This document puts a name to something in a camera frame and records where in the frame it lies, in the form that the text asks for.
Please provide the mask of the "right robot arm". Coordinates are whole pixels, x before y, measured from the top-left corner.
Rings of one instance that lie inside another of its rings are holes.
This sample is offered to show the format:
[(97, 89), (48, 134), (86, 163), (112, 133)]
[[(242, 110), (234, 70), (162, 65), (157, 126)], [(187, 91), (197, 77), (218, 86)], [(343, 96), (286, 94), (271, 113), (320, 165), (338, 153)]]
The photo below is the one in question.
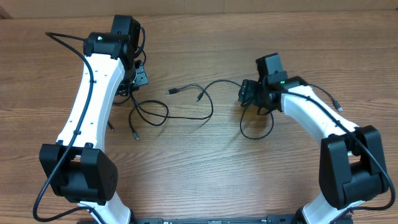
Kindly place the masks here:
[(268, 215), (266, 223), (352, 223), (351, 213), (387, 191), (391, 199), (378, 211), (392, 207), (396, 190), (387, 173), (379, 131), (360, 127), (340, 115), (338, 103), (330, 108), (301, 77), (289, 77), (279, 54), (256, 59), (259, 79), (243, 80), (238, 100), (290, 116), (320, 146), (320, 194), (294, 214)]

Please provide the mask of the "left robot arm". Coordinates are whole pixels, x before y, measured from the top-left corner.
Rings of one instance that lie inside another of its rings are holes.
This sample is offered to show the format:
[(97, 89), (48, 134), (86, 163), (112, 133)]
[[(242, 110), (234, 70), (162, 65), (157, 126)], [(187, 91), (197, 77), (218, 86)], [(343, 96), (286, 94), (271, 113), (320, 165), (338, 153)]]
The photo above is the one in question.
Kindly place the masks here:
[[(135, 223), (130, 208), (116, 192), (118, 168), (104, 153), (109, 114), (117, 95), (128, 95), (148, 84), (144, 63), (138, 59), (145, 30), (132, 16), (116, 15), (110, 32), (92, 32), (77, 52), (83, 73), (67, 123), (54, 144), (43, 144), (39, 161), (47, 176), (33, 207), (39, 222), (49, 222), (79, 210), (95, 223)], [(38, 215), (48, 187), (77, 206), (50, 218)]]

